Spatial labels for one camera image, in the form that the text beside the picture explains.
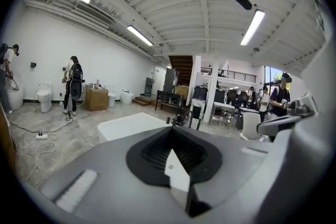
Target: desk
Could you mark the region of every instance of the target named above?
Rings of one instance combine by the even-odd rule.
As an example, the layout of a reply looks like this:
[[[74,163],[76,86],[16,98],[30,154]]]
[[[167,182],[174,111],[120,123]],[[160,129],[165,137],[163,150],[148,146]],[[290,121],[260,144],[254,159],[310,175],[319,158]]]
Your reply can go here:
[[[239,108],[238,119],[237,119],[237,122],[236,122],[236,128],[238,130],[243,129],[243,123],[244,123],[243,113],[246,113],[246,112],[248,112],[248,113],[258,113],[259,114],[259,111],[256,111],[254,109]]]
[[[177,105],[168,103],[168,100],[171,99],[171,98],[178,100]],[[155,110],[156,110],[156,107],[157,107],[158,103],[161,104],[161,106],[160,106],[161,109],[162,109],[162,105],[168,105],[168,106],[171,106],[173,108],[176,108],[176,116],[179,112],[182,113],[182,104],[183,104],[183,96],[182,95],[172,93],[172,92],[157,91]]]
[[[138,113],[131,116],[102,122],[98,125],[99,142],[116,140],[133,134],[172,126],[146,113]]]
[[[229,104],[214,102],[214,104],[212,106],[212,110],[211,110],[209,123],[212,119],[213,120],[219,120],[220,122],[222,122],[221,119],[214,118],[216,108],[221,109],[223,112],[227,111],[227,112],[231,113],[231,118],[230,118],[230,121],[228,121],[228,122],[230,123],[232,121],[233,110],[235,109],[235,107],[233,105],[229,105]]]

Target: backpack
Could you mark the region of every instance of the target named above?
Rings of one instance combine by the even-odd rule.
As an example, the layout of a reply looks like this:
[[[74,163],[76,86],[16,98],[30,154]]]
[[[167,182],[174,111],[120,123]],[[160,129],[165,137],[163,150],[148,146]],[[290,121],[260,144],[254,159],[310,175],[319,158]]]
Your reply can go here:
[[[70,94],[71,98],[75,101],[79,100],[82,94],[83,71],[79,63],[72,65],[69,72]]]
[[[5,43],[2,43],[0,45],[0,65],[2,65],[5,61],[4,57],[5,57],[5,53],[8,50],[8,45]]]

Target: concrete floor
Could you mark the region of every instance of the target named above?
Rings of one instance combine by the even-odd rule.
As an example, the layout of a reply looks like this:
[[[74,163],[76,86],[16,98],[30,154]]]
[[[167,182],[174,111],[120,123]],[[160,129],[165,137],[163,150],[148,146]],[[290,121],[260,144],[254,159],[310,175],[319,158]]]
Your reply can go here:
[[[67,116],[62,113],[63,109],[58,104],[53,104],[47,113],[40,113],[39,108],[37,112],[34,112],[33,108],[33,104],[25,103],[19,110],[14,111],[9,117],[9,121],[31,131],[53,131],[68,123],[65,120]],[[96,112],[89,112],[85,110],[84,106],[80,106],[77,109],[77,116],[74,117],[74,121],[55,133],[58,137],[57,139],[54,135],[51,135],[51,138],[47,140],[29,138],[35,135],[11,125],[10,133],[17,147],[17,175],[21,180],[25,181],[37,164],[37,168],[28,180],[30,184],[35,185],[38,180],[48,178],[53,172],[99,144],[97,129],[99,123],[140,112],[145,112],[164,121],[166,121],[167,117],[175,117],[175,114],[162,111],[159,108],[155,111],[151,105],[140,106],[134,103],[124,105],[116,102],[113,108]],[[218,121],[212,121],[211,124],[203,122],[199,130],[239,139],[239,131],[234,128],[234,125],[235,120],[232,120],[229,128],[224,123],[219,125]],[[53,151],[55,146],[50,144],[43,145],[35,155],[29,155],[27,152],[35,152],[44,143],[54,143],[56,151],[41,155],[37,162],[37,157],[41,152]]]

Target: staircase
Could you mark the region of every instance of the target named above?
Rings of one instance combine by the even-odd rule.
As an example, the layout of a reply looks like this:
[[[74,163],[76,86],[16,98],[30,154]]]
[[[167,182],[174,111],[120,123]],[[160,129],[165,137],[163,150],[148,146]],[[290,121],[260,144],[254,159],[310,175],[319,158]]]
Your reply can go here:
[[[193,70],[192,56],[169,56],[172,68],[175,68],[179,74],[178,85],[189,86],[191,71]]]
[[[133,99],[133,103],[145,106],[145,105],[150,105],[151,104],[151,99],[144,97],[144,96],[139,96],[139,97],[135,97],[135,99]]]

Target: chair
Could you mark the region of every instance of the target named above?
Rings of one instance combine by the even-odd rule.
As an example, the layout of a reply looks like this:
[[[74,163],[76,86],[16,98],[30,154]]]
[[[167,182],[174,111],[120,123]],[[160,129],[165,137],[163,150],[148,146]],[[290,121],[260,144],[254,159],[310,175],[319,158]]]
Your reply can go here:
[[[245,140],[256,140],[260,138],[257,133],[257,125],[260,123],[260,114],[244,112],[243,113],[243,130],[239,134]]]

